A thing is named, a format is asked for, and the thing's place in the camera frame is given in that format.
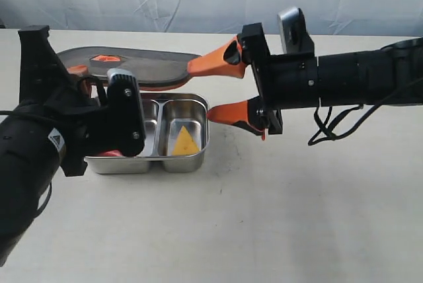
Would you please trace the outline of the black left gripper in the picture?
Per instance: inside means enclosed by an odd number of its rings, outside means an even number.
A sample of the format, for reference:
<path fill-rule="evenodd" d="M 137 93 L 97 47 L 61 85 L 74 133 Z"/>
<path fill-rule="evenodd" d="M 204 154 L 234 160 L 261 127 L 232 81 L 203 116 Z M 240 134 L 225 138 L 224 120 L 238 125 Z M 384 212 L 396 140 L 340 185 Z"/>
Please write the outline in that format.
<path fill-rule="evenodd" d="M 57 129 L 64 138 L 65 151 L 61 168 L 65 176 L 84 175 L 84 158 L 89 146 L 89 116 L 98 104 L 81 88 L 88 67 L 76 65 L 65 68 L 51 47 L 50 27 L 28 26 L 18 31 L 20 39 L 19 101 L 34 104 L 42 122 Z"/>

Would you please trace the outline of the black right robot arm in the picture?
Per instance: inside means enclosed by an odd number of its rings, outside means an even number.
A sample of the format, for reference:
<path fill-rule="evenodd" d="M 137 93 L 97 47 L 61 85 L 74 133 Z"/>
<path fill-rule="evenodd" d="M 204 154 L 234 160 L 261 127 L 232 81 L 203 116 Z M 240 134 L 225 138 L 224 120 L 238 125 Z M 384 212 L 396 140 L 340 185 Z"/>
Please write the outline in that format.
<path fill-rule="evenodd" d="M 242 78 L 252 69 L 258 95 L 247 101 L 215 106 L 212 122 L 235 126 L 257 136 L 283 131 L 282 110 L 343 106 L 336 116 L 315 115 L 317 133 L 310 145 L 336 141 L 334 130 L 363 106 L 422 104 L 422 39 L 404 40 L 378 50 L 316 56 L 315 45 L 302 22 L 281 29 L 283 53 L 270 53 L 262 25 L 243 27 L 228 44 L 191 60 L 191 76 Z"/>

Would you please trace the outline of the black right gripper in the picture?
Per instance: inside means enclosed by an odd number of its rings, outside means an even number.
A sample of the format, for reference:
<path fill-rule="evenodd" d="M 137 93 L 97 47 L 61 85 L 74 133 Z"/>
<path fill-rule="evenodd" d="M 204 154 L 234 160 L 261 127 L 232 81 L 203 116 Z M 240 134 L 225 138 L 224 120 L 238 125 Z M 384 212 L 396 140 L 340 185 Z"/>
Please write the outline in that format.
<path fill-rule="evenodd" d="M 265 140 L 283 132 L 282 110 L 319 105 L 315 53 L 270 53 L 260 23 L 245 25 L 227 44 L 187 64 L 189 76 L 226 76 L 242 79 L 247 59 L 252 67 L 258 96 L 246 101 L 214 106 L 207 119 L 246 130 Z"/>

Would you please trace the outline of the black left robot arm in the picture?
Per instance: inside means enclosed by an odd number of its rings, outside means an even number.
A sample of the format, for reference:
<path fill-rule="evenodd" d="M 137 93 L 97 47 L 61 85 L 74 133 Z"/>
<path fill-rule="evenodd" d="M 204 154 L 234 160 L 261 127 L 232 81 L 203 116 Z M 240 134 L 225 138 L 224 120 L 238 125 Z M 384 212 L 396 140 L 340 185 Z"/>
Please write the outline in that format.
<path fill-rule="evenodd" d="M 82 90 L 51 47 L 48 25 L 28 26 L 20 38 L 19 103 L 1 122 L 1 264 L 43 212 L 59 168 L 81 176 L 90 117 L 103 111 Z"/>

